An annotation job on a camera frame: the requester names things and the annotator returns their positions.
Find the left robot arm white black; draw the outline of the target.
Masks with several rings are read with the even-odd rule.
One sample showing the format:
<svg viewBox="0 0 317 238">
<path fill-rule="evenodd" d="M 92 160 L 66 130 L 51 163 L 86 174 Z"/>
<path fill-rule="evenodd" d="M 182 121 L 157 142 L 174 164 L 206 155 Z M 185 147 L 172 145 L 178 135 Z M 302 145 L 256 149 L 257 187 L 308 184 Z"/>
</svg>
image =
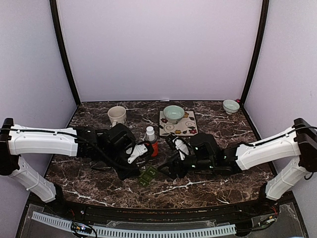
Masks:
<svg viewBox="0 0 317 238">
<path fill-rule="evenodd" d="M 45 129 L 21 126 L 6 118 L 0 129 L 0 174 L 21 183 L 27 191 L 49 203 L 59 216 L 70 212 L 61 187 L 39 175 L 22 158 L 23 154 L 57 154 L 102 161 L 124 180 L 138 176 L 136 159 L 147 160 L 153 152 L 149 141 L 137 142 L 131 130 L 120 123 L 111 129 Z"/>
</svg>

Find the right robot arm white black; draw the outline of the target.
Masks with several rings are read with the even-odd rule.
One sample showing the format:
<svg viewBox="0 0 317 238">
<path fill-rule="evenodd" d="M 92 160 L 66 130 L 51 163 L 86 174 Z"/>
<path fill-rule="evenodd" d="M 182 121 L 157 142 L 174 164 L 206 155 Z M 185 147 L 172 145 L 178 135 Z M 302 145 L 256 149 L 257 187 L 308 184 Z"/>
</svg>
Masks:
<svg viewBox="0 0 317 238">
<path fill-rule="evenodd" d="M 167 144 L 176 154 L 158 167 L 158 171 L 171 179 L 184 178 L 189 171 L 211 171 L 215 175 L 235 175 L 260 164 L 282 158 L 291 161 L 272 180 L 261 186 L 259 200 L 253 211 L 263 215 L 272 202 L 308 174 L 317 171 L 317 128 L 304 119 L 283 132 L 252 143 L 241 142 L 221 149 L 212 134 L 198 133 L 189 142 L 169 135 Z"/>
</svg>

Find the green pill organizer box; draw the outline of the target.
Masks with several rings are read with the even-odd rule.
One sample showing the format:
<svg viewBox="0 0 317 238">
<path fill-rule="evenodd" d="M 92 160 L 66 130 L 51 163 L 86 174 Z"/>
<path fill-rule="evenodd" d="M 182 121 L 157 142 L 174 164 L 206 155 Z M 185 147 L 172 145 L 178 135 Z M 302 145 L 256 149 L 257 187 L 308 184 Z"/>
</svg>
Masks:
<svg viewBox="0 0 317 238">
<path fill-rule="evenodd" d="M 140 186 L 149 186 L 150 182 L 158 176 L 159 172 L 154 167 L 148 167 L 139 177 L 138 184 Z"/>
</svg>

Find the white pill bottle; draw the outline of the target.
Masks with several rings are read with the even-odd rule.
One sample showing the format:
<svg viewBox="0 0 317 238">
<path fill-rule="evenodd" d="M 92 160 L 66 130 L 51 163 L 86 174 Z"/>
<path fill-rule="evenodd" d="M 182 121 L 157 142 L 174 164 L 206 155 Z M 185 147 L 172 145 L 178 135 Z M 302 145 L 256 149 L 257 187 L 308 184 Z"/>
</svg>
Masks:
<svg viewBox="0 0 317 238">
<path fill-rule="evenodd" d="M 152 126 L 148 126 L 146 128 L 146 139 L 148 141 L 155 141 L 156 140 L 155 131 L 154 131 L 154 128 Z"/>
</svg>

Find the red pill bottle grey lid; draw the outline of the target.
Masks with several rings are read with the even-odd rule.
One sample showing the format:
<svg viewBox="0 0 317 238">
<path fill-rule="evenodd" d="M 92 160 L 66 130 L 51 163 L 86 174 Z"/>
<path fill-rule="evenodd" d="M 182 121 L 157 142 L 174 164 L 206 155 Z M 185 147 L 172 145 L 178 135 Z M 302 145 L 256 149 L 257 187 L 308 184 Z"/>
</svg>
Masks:
<svg viewBox="0 0 317 238">
<path fill-rule="evenodd" d="M 155 157 L 158 155 L 158 141 L 147 141 L 146 142 L 146 148 L 148 149 L 148 152 L 151 152 L 151 157 Z"/>
</svg>

